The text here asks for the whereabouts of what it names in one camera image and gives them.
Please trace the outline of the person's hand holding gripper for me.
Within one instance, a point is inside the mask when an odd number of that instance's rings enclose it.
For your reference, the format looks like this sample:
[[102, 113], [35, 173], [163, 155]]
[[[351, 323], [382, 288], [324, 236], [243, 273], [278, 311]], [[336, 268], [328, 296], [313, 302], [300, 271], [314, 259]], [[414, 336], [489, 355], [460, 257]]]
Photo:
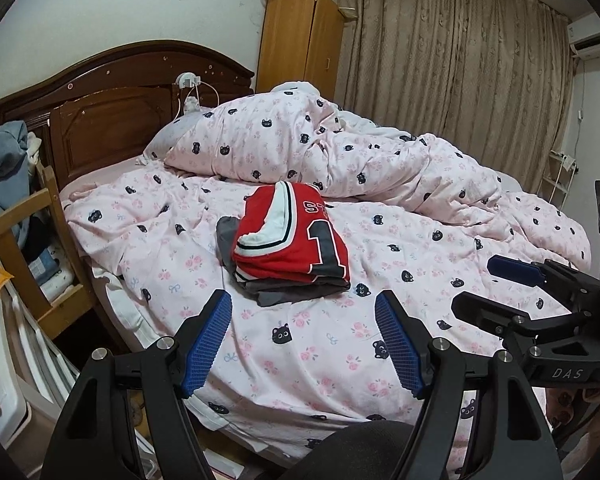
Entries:
[[600, 440], [600, 388], [547, 388], [546, 417], [557, 443], [583, 429]]

